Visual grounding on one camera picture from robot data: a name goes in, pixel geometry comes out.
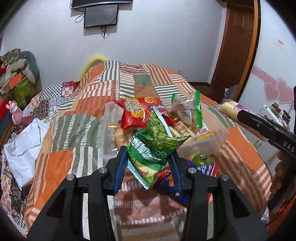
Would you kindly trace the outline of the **person's right hand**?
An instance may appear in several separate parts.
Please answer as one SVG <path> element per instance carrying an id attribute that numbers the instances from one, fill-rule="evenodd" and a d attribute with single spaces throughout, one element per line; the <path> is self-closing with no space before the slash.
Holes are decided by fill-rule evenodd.
<path id="1" fill-rule="evenodd" d="M 277 190 L 280 189 L 280 187 L 282 185 L 282 179 L 285 175 L 281 151 L 279 151 L 277 153 L 277 158 L 280 160 L 280 162 L 275 167 L 275 175 L 273 177 L 272 185 L 270 187 L 270 191 L 272 194 L 275 194 L 277 192 Z"/>

